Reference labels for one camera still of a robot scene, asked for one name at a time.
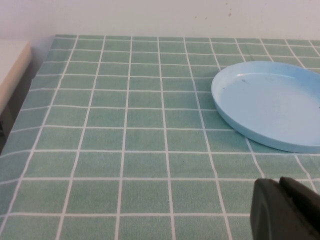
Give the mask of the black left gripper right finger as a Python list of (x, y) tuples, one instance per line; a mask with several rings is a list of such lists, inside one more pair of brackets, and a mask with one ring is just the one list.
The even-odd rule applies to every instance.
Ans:
[(279, 185), (292, 200), (310, 234), (320, 239), (320, 195), (299, 181), (281, 177)]

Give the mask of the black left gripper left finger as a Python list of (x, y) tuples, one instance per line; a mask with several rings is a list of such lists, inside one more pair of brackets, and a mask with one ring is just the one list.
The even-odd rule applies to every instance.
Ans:
[(314, 240), (279, 181), (259, 178), (254, 182), (250, 209), (252, 238)]

